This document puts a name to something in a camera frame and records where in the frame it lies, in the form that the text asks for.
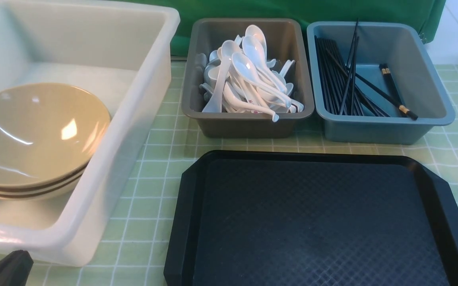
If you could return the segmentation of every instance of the green tablecloth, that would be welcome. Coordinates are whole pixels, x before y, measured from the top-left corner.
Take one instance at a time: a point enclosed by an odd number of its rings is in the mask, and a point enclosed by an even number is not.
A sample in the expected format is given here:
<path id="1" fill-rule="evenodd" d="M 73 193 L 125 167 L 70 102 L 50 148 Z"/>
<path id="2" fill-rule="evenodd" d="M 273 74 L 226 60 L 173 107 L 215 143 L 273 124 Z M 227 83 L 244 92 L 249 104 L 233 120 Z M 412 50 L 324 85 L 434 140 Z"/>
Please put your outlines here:
<path id="1" fill-rule="evenodd" d="M 181 23 L 171 53 L 186 56 L 194 22 L 201 18 L 291 18 L 303 30 L 316 21 L 374 21 L 407 24 L 431 42 L 446 0 L 127 0 L 173 7 Z"/>

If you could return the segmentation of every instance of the gold band on chopstick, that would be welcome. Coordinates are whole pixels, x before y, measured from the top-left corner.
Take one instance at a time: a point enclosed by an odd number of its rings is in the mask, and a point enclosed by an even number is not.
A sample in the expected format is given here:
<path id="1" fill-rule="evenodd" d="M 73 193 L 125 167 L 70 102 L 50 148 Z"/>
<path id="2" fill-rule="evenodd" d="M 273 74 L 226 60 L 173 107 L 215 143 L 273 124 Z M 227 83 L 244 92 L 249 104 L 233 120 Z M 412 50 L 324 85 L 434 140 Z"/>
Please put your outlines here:
<path id="1" fill-rule="evenodd" d="M 404 114 L 406 114 L 407 112 L 409 112 L 409 109 L 407 109 L 407 107 L 405 107 L 404 105 L 400 105 L 398 107 L 398 110 L 400 110 L 401 112 L 404 112 Z"/>

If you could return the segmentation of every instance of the stack of bowls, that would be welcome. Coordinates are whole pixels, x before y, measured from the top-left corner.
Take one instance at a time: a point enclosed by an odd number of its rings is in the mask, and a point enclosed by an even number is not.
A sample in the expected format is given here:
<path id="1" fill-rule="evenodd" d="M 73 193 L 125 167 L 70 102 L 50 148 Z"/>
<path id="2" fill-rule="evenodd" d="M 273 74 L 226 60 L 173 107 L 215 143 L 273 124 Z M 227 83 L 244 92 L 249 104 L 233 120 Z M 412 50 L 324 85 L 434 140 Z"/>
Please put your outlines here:
<path id="1" fill-rule="evenodd" d="M 93 94 L 62 83 L 0 92 L 0 199 L 74 190 L 111 116 Z"/>

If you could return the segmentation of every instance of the plastic tray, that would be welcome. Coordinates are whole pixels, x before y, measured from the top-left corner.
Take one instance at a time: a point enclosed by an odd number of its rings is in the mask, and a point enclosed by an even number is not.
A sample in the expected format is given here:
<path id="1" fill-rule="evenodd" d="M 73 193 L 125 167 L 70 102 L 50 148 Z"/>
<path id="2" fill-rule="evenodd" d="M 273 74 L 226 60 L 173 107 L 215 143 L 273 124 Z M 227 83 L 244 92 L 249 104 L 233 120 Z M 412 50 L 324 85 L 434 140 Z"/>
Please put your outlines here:
<path id="1" fill-rule="evenodd" d="M 449 185 L 402 156 L 214 151 L 182 176 L 169 286 L 458 286 Z"/>
<path id="2" fill-rule="evenodd" d="M 203 68 L 196 63 L 198 54 L 209 55 L 218 49 L 225 40 L 236 35 L 244 36 L 245 29 L 255 24 L 266 36 L 268 57 L 278 60 L 278 68 L 286 60 L 295 60 L 285 77 L 288 83 L 294 83 L 293 98 L 305 105 L 303 112 L 279 114 L 278 122 L 273 123 L 265 114 L 202 113 L 206 105 L 199 85 L 204 82 Z M 281 138 L 288 137 L 300 120 L 312 115 L 314 100 L 312 95 L 309 64 L 300 25 L 291 19 L 202 19 L 192 28 L 188 51 L 185 80 L 183 82 L 183 113 L 195 119 L 203 134 L 207 137 L 225 138 Z"/>
<path id="3" fill-rule="evenodd" d="M 396 108 L 365 85 L 356 84 L 369 98 L 391 115 L 340 116 L 326 111 L 320 85 L 314 36 L 330 38 L 338 44 L 346 60 L 355 22 L 315 22 L 307 27 L 312 84 L 317 112 L 331 141 L 358 143 L 413 144 L 434 126 L 449 125 L 455 112 L 431 58 L 416 31 L 403 24 L 360 22 L 356 72 L 391 94 L 379 65 L 387 63 L 404 105 L 419 119 L 401 118 Z"/>
<path id="4" fill-rule="evenodd" d="M 172 8 L 99 0 L 0 0 L 0 91 L 76 85 L 112 115 L 74 192 L 0 201 L 0 253 L 82 266 L 93 257 L 171 82 Z"/>

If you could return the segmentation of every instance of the gray plastic bin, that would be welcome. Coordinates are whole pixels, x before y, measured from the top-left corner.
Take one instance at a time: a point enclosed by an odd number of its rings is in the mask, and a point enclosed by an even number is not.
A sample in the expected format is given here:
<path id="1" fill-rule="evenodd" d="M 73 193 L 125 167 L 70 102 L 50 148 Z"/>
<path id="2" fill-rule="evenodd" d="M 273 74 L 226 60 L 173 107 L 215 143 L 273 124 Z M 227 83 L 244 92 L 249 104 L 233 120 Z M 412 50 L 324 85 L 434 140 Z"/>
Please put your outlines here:
<path id="1" fill-rule="evenodd" d="M 387 63 L 404 105 L 418 120 L 400 117 L 398 110 L 370 87 L 356 84 L 369 98 L 391 115 L 340 116 L 326 111 L 320 83 L 314 36 L 338 43 L 347 59 L 355 22 L 316 22 L 307 27 L 312 85 L 316 109 L 331 141 L 358 143 L 413 144 L 434 126 L 449 125 L 455 112 L 425 47 L 414 29 L 403 24 L 360 22 L 356 72 L 374 85 L 387 89 L 379 64 Z"/>
<path id="2" fill-rule="evenodd" d="M 236 35 L 244 36 L 245 29 L 251 24 L 260 27 L 265 34 L 268 57 L 279 61 L 276 68 L 281 68 L 286 60 L 296 61 L 287 73 L 286 81 L 294 83 L 293 98 L 305 105 L 303 112 L 279 114 L 280 119 L 275 123 L 265 114 L 201 112 L 206 103 L 199 85 L 204 80 L 196 58 L 201 53 L 209 55 L 225 40 L 234 39 Z M 291 19 L 217 18 L 197 21 L 192 28 L 181 108 L 186 116 L 197 120 L 207 137 L 281 138 L 291 135 L 296 123 L 314 111 L 309 64 L 300 25 Z"/>

